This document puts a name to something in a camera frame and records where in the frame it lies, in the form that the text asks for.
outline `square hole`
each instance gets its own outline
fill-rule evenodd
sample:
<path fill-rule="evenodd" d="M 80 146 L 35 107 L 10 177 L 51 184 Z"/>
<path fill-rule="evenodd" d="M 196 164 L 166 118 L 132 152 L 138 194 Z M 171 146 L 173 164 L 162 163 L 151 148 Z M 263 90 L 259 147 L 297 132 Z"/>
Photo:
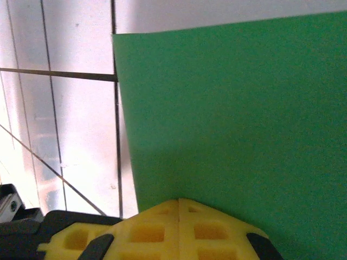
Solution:
<path fill-rule="evenodd" d="M 198 209 L 197 207 L 189 206 L 189 207 L 188 207 L 188 212 L 196 213 L 196 212 L 201 212 L 201 210 Z"/>
<path fill-rule="evenodd" d="M 239 260 L 236 252 L 229 249 L 199 249 L 198 260 Z"/>
<path fill-rule="evenodd" d="M 69 233 L 64 240 L 66 249 L 84 250 L 88 243 L 88 230 L 77 229 Z"/>
<path fill-rule="evenodd" d="M 165 227 L 162 225 L 138 225 L 131 231 L 130 242 L 163 242 Z"/>
<path fill-rule="evenodd" d="M 223 225 L 219 223 L 198 223 L 194 225 L 195 239 L 227 239 L 228 235 Z"/>

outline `screw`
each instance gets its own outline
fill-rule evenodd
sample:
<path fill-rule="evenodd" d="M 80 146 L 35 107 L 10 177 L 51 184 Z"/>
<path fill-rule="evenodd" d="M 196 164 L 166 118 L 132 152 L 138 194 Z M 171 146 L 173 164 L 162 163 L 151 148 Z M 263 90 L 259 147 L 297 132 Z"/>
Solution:
<path fill-rule="evenodd" d="M 17 208 L 17 203 L 15 201 L 12 201 L 11 202 L 11 212 L 15 212 L 16 208 Z"/>

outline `green paper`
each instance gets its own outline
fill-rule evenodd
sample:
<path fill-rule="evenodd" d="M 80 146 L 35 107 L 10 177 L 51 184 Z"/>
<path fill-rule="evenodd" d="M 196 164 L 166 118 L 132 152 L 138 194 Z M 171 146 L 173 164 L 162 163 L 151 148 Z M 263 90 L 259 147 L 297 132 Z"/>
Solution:
<path fill-rule="evenodd" d="M 347 12 L 114 35 L 140 210 L 190 198 L 346 256 Z"/>

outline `black rubber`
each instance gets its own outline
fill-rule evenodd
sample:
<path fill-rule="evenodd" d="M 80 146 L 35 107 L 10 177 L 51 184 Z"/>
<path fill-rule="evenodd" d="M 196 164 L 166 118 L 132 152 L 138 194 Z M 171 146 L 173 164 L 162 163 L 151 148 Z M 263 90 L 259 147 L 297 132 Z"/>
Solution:
<path fill-rule="evenodd" d="M 49 243 L 54 234 L 74 223 L 114 225 L 118 222 L 121 222 L 120 218 L 68 211 L 50 211 L 42 223 L 37 222 L 39 227 L 33 222 L 24 225 L 12 222 L 10 233 L 0 228 L 0 259 L 43 259 L 44 252 L 36 251 L 38 245 Z"/>
<path fill-rule="evenodd" d="M 248 233 L 247 238 L 260 260 L 284 260 L 269 239 L 255 233 Z"/>
<path fill-rule="evenodd" d="M 92 240 L 82 252 L 78 260 L 102 260 L 110 247 L 114 237 L 105 234 Z"/>

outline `yellow block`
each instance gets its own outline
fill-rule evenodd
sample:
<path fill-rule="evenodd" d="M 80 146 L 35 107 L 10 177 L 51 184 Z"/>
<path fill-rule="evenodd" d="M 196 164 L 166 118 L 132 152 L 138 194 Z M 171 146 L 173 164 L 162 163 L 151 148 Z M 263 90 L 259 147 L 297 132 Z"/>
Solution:
<path fill-rule="evenodd" d="M 97 236 L 114 240 L 104 260 L 259 260 L 247 233 L 260 229 L 190 199 L 169 200 L 114 226 L 75 223 L 41 244 L 47 260 L 77 259 Z"/>

